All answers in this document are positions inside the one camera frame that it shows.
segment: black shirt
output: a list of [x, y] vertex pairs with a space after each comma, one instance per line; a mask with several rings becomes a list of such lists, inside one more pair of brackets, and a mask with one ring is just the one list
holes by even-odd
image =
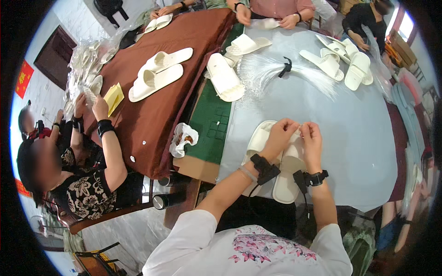
[[352, 30], [362, 38], [366, 38], [367, 35], [362, 30], [361, 24], [370, 28], [373, 36], [377, 39], [379, 51], [382, 54], [385, 51], [385, 32], [387, 31], [387, 24], [384, 20], [376, 22], [370, 4], [354, 5], [342, 21], [342, 28], [347, 34], [348, 30]]

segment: black clip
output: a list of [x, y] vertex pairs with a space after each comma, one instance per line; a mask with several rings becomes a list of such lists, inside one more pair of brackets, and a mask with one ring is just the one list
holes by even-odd
[[282, 76], [286, 73], [286, 72], [290, 72], [290, 70], [292, 70], [292, 61], [291, 59], [289, 59], [288, 57], [284, 57], [285, 59], [287, 59], [289, 61], [289, 63], [284, 63], [285, 67], [284, 69], [281, 71], [281, 73], [279, 73], [278, 77], [282, 78]]

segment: cardboard box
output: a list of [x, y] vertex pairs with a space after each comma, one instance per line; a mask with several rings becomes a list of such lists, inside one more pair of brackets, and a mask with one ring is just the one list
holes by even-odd
[[390, 41], [393, 49], [395, 49], [402, 58], [402, 64], [406, 69], [409, 69], [411, 65], [416, 63], [416, 56], [414, 55], [410, 46], [408, 46], [408, 43], [403, 40], [403, 38], [398, 34], [397, 31], [390, 31]]
[[340, 12], [343, 15], [346, 15], [350, 9], [353, 7], [353, 5], [360, 3], [359, 0], [340, 0], [339, 4], [341, 5]]

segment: white t-shirt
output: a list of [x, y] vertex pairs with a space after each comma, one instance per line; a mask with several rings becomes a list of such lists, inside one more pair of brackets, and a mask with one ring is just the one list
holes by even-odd
[[322, 228], [310, 249], [258, 225], [215, 234], [215, 217], [205, 210], [183, 213], [152, 252], [144, 276], [351, 275], [337, 224]]

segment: red chinese couplet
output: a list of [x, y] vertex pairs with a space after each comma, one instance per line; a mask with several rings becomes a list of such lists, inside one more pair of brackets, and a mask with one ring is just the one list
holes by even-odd
[[20, 98], [24, 97], [27, 85], [29, 84], [29, 80], [33, 73], [34, 70], [32, 67], [24, 60], [17, 79], [17, 84], [15, 85], [15, 92]]

